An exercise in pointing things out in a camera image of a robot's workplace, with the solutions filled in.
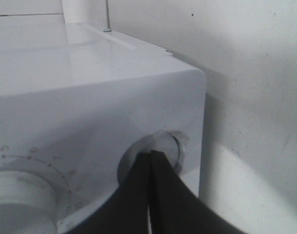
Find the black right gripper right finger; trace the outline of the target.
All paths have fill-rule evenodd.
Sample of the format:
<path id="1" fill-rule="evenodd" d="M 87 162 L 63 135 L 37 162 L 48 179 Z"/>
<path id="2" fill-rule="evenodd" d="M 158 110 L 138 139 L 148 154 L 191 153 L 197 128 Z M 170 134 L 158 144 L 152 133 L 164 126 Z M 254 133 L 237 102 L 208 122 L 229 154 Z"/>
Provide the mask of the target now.
<path id="1" fill-rule="evenodd" d="M 182 182 L 166 155 L 150 152 L 149 215 L 154 234 L 241 234 Z"/>

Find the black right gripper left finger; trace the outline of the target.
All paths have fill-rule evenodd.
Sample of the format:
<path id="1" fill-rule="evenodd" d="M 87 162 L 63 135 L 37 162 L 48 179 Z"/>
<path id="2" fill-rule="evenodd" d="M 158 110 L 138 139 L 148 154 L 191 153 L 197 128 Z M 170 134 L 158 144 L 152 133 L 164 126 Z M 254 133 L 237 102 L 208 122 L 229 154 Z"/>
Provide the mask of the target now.
<path id="1" fill-rule="evenodd" d="M 151 155 L 140 153 L 113 195 L 69 234 L 148 234 Z"/>

